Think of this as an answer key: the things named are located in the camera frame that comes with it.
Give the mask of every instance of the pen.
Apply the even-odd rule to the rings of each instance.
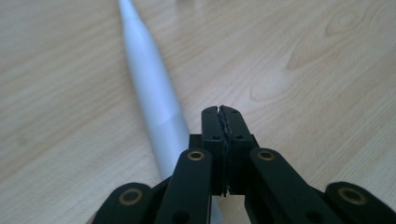
[[[181,152],[189,148],[190,131],[157,46],[129,0],[119,0],[125,53],[162,179],[172,175]],[[212,201],[211,222],[221,212]]]

